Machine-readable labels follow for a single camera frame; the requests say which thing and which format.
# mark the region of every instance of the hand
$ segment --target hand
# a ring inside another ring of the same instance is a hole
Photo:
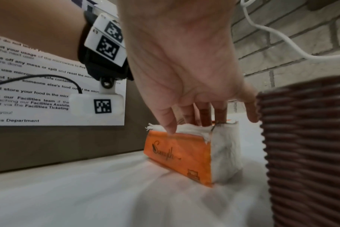
[[[145,103],[168,133],[178,105],[186,123],[226,122],[227,101],[245,103],[257,122],[256,90],[244,82],[231,39],[233,0],[121,0],[119,16],[128,61]]]

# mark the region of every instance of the tabletop surface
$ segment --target tabletop surface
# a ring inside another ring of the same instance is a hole
[[[0,227],[273,226],[259,124],[239,120],[243,170],[208,188],[142,152],[0,174]]]

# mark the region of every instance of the paper sign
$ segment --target paper sign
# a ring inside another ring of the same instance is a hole
[[[85,66],[32,49],[0,37],[0,81],[28,74],[54,74],[74,80],[83,93],[95,94],[99,82]],[[116,93],[124,97],[126,80],[117,81]],[[124,125],[124,115],[102,119],[75,117],[68,96],[78,93],[75,85],[59,78],[32,78],[0,85],[0,126],[25,125]]]

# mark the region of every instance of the orange tissue pack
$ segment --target orange tissue pack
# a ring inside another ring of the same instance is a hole
[[[242,168],[237,121],[200,127],[178,125],[168,135],[160,125],[149,125],[144,154],[203,185],[225,183]]]

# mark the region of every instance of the brown woven basket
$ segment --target brown woven basket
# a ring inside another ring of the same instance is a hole
[[[340,76],[258,95],[277,227],[340,227]]]

